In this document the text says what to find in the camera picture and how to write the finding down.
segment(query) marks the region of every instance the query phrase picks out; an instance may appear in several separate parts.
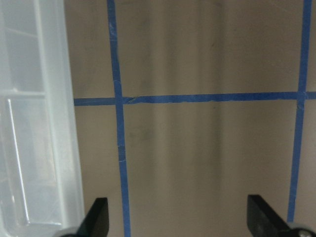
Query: clear plastic bin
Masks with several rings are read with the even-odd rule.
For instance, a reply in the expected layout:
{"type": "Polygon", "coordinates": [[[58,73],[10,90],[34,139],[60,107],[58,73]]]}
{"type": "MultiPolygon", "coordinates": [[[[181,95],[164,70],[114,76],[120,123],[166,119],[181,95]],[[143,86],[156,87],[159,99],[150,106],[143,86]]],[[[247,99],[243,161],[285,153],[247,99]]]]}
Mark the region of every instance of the clear plastic bin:
{"type": "Polygon", "coordinates": [[[82,219],[63,1],[0,0],[0,236],[82,219]]]}

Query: translucent plastic box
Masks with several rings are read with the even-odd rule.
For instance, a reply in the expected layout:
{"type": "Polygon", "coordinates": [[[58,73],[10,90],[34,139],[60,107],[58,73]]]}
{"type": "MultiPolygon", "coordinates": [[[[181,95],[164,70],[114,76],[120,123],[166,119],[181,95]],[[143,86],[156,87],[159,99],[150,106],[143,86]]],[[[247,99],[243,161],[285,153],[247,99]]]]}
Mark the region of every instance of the translucent plastic box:
{"type": "Polygon", "coordinates": [[[63,1],[0,0],[0,236],[82,219],[63,1]]]}

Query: metal screw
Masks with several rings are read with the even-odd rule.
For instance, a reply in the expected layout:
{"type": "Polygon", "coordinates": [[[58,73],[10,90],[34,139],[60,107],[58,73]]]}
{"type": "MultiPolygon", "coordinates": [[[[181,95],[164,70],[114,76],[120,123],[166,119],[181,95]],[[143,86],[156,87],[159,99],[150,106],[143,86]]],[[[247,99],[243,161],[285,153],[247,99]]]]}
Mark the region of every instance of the metal screw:
{"type": "Polygon", "coordinates": [[[299,231],[298,235],[299,235],[300,237],[312,237],[312,234],[309,233],[308,231],[305,231],[305,230],[299,231]]]}

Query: blue tape grid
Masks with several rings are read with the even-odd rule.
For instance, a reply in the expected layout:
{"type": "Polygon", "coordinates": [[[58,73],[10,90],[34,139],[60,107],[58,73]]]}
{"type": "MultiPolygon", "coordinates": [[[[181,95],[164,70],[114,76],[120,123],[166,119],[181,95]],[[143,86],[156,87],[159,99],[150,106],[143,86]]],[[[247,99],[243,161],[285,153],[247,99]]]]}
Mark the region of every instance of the blue tape grid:
{"type": "Polygon", "coordinates": [[[126,152],[125,152],[123,96],[122,96],[122,86],[121,86],[121,81],[120,81],[120,69],[119,69],[119,58],[118,58],[118,33],[117,33],[114,0],[108,0],[107,5],[108,5],[112,74],[113,74],[114,94],[115,94],[114,101],[115,101],[115,108],[116,108],[116,115],[117,115],[118,162],[119,162],[119,173],[120,173],[121,194],[122,194],[124,236],[130,237],[131,234],[130,234],[128,180],[127,180],[126,152]]]}
{"type": "Polygon", "coordinates": [[[114,0],[108,0],[108,20],[110,32],[111,60],[114,82],[114,98],[78,98],[74,99],[75,106],[102,106],[115,105],[117,114],[117,139],[118,139],[118,160],[121,178],[121,193],[123,205],[124,236],[130,237],[130,215],[128,181],[126,168],[125,134],[123,105],[139,103],[196,103],[196,102],[227,102],[227,101],[265,101],[265,100],[297,100],[297,111],[295,121],[294,147],[292,157],[292,170],[290,182],[290,194],[288,204],[287,221],[293,222],[295,213],[295,200],[298,185],[298,173],[300,164],[300,153],[302,146],[302,132],[304,120],[305,100],[316,99],[316,92],[307,92],[307,72],[309,38],[311,24],[312,0],[304,0],[303,27],[301,42],[301,58],[299,85],[297,92],[262,92],[262,93],[230,93],[230,94],[198,94],[198,95],[160,95],[160,96],[139,96],[123,97],[120,81],[120,69],[118,61],[118,37],[116,26],[116,14],[114,0]]]}
{"type": "Polygon", "coordinates": [[[298,173],[300,167],[302,133],[304,120],[304,105],[306,100],[306,84],[308,72],[308,53],[310,45],[310,27],[311,27],[312,0],[304,0],[303,8],[303,26],[301,42],[300,74],[297,92],[297,109],[295,121],[295,135],[292,158],[292,171],[290,183],[290,195],[288,202],[287,221],[294,221],[295,200],[297,194],[298,173]]]}

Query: black object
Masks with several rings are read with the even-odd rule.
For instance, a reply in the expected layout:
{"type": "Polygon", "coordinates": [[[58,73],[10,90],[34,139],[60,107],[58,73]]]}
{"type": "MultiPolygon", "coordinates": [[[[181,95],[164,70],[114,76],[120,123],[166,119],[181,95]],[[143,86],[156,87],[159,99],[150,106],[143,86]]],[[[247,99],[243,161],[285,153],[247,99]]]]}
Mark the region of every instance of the black object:
{"type": "Polygon", "coordinates": [[[260,195],[249,195],[247,226],[253,237],[316,237],[304,228],[290,228],[260,195]]]}
{"type": "Polygon", "coordinates": [[[106,237],[109,232],[109,209],[106,197],[97,198],[76,234],[61,237],[106,237]]]}

